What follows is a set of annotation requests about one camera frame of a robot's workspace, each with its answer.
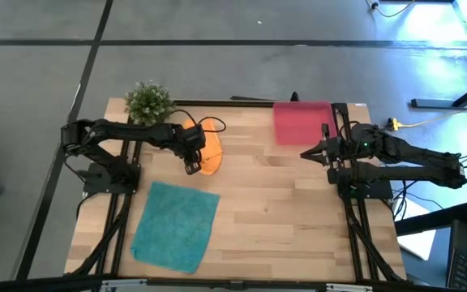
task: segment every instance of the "teal towel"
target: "teal towel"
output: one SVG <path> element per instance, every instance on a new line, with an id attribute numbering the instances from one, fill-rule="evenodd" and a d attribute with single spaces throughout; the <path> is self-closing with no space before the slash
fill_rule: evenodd
<path id="1" fill-rule="evenodd" d="M 212 231 L 219 196 L 153 182 L 131 244 L 136 260 L 195 273 Z"/>

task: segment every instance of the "green plant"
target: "green plant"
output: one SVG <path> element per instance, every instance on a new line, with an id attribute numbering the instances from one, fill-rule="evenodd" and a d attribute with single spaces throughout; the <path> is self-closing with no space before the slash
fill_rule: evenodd
<path id="1" fill-rule="evenodd" d="M 138 82 L 136 88 L 126 94 L 126 112 L 131 118 L 145 126 L 165 121 L 174 110 L 167 88 Z"/>

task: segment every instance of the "wooden tabletop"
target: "wooden tabletop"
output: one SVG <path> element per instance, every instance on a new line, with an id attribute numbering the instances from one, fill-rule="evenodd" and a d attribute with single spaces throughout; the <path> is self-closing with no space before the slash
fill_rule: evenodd
<path id="1" fill-rule="evenodd" d="M 105 118 L 126 122 L 124 100 L 111 98 Z M 364 104 L 349 104 L 351 120 L 370 122 Z M 168 150 L 144 144 L 142 178 L 133 195 L 119 275 L 195 279 L 276 281 L 354 281 L 344 207 L 325 169 L 299 158 L 304 146 L 278 146 L 271 108 L 185 106 L 197 120 L 206 115 L 225 121 L 219 134 L 223 148 L 220 169 L 212 176 L 187 175 L 183 162 Z M 171 122 L 182 122 L 174 114 Z M 118 155 L 121 141 L 105 141 Z M 153 181 L 193 187 L 221 196 L 203 261 L 195 274 L 143 264 L 129 251 Z M 66 272 L 78 268 L 96 246 L 104 229 L 110 195 L 88 200 L 80 210 Z M 372 239 L 384 259 L 405 278 L 390 210 L 379 200 L 367 200 Z M 112 258 L 110 244 L 108 259 Z M 364 274 L 365 249 L 360 243 Z M 110 270 L 107 260 L 105 271 Z"/>

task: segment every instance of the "orange object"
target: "orange object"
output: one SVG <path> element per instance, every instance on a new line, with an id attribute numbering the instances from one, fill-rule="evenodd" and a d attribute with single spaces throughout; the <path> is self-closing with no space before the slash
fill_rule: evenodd
<path id="1" fill-rule="evenodd" d="M 183 127 L 188 129 L 194 126 L 194 122 L 190 119 L 187 119 L 183 123 Z M 211 118 L 207 118 L 201 122 L 203 130 L 215 131 L 216 127 L 214 126 L 214 121 Z M 212 175 L 214 174 L 219 166 L 221 165 L 221 160 L 223 158 L 223 149 L 221 148 L 221 143 L 219 142 L 219 136 L 217 133 L 204 132 L 204 137 L 206 139 L 204 148 L 201 149 L 201 174 Z"/>

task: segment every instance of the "concrete floor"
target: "concrete floor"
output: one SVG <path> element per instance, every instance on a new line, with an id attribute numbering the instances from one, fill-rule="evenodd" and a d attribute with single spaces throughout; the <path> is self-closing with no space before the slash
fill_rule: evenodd
<path id="1" fill-rule="evenodd" d="M 93 38 L 104 2 L 0 0 L 0 37 Z M 397 11 L 402 5 L 380 7 Z M 467 18 L 467 0 L 460 5 Z M 104 38 L 467 40 L 451 5 L 418 3 L 385 19 L 368 12 L 363 0 L 121 0 L 114 3 Z M 0 47 L 0 183 L 6 187 L 0 195 L 0 281 L 12 277 L 87 56 L 88 47 Z M 410 99 L 455 99 L 467 91 L 467 50 L 101 47 L 79 116 L 100 118 L 109 97 L 150 79 L 177 99 L 238 95 L 283 101 L 298 91 L 306 101 L 367 103 L 380 125 L 389 117 L 412 123 L 446 112 L 410 109 Z M 396 134 L 425 148 L 467 153 L 467 113 Z M 425 182 L 409 191 L 443 207 L 467 201 L 467 185 L 454 191 Z M 79 181 L 63 170 L 32 277 L 62 274 L 80 192 Z M 444 236 L 438 232 L 441 248 L 425 263 L 432 264 L 428 273 L 420 273 L 419 263 L 405 253 L 407 272 L 442 285 Z"/>

